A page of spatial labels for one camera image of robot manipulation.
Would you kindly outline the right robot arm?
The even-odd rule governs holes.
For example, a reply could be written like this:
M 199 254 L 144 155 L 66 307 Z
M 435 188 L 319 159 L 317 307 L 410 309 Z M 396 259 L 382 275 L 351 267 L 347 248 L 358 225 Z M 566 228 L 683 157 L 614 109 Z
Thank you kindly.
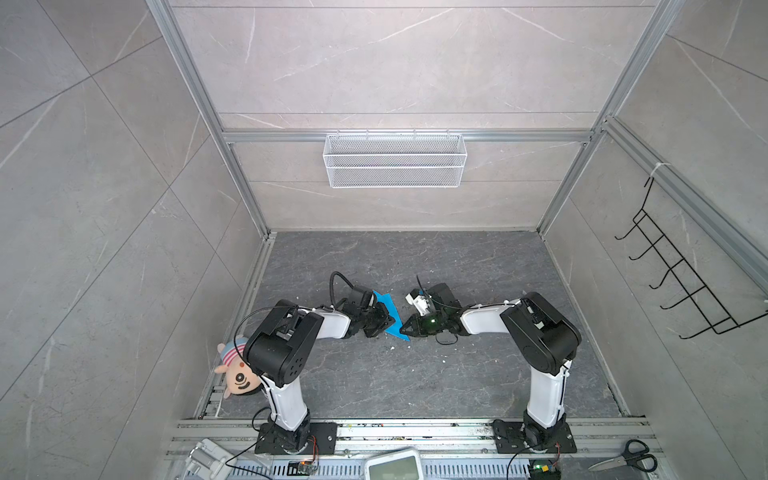
M 530 394 L 521 433 L 526 445 L 546 449 L 566 429 L 566 379 L 582 337 L 576 326 L 537 292 L 519 299 L 463 307 L 445 283 L 416 288 L 406 301 L 417 312 L 400 332 L 429 337 L 449 332 L 457 337 L 507 334 L 531 372 Z

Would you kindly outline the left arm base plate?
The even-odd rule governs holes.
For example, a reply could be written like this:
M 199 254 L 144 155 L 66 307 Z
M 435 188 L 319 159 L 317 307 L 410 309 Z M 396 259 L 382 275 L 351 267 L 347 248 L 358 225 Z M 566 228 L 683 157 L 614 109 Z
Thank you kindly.
M 332 455 L 337 443 L 338 424 L 334 422 L 304 422 L 295 431 L 285 430 L 273 422 L 259 427 L 254 451 L 257 454 Z

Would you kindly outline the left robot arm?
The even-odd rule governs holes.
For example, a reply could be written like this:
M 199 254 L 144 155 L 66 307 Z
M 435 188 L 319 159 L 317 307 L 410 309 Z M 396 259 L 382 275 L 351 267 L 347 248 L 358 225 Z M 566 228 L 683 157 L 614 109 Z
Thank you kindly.
M 277 431 L 299 435 L 308 429 L 310 413 L 300 375 L 316 341 L 344 340 L 357 333 L 374 338 L 397 319 L 397 311 L 374 291 L 357 287 L 332 305 L 305 307 L 280 300 L 269 309 L 250 335 L 243 358 L 262 381 Z

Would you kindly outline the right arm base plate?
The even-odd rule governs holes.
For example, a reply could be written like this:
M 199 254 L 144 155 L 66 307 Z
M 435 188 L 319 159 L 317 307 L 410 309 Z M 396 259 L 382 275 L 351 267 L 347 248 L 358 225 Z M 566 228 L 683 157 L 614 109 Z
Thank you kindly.
M 564 421 L 548 429 L 535 422 L 495 419 L 490 424 L 499 454 L 513 454 L 527 449 L 533 453 L 574 454 L 578 451 L 570 426 Z

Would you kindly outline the blue square paper sheet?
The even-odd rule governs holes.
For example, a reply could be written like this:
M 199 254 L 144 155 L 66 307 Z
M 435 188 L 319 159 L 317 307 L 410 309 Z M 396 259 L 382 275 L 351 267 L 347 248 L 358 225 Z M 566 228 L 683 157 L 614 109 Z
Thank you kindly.
M 386 307 L 389 316 L 393 319 L 393 323 L 386 328 L 385 333 L 395 338 L 399 338 L 401 340 L 409 342 L 410 338 L 407 335 L 402 334 L 400 332 L 400 328 L 403 326 L 403 322 L 401 320 L 397 307 L 393 301 L 392 295 L 380 294 L 377 291 L 375 291 L 374 294 L 378 302 L 382 303 Z

